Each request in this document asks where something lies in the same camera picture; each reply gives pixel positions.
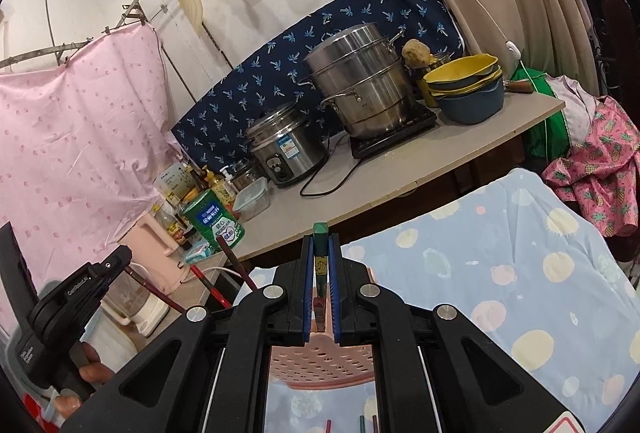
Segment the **left human hand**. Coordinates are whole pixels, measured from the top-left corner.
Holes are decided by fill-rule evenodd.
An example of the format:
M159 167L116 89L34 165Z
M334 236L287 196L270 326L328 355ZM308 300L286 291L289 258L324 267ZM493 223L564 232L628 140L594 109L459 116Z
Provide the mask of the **left human hand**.
M58 414L68 419L115 372L102 363L98 351L87 342L78 342L70 349L64 367L64 384L53 404Z

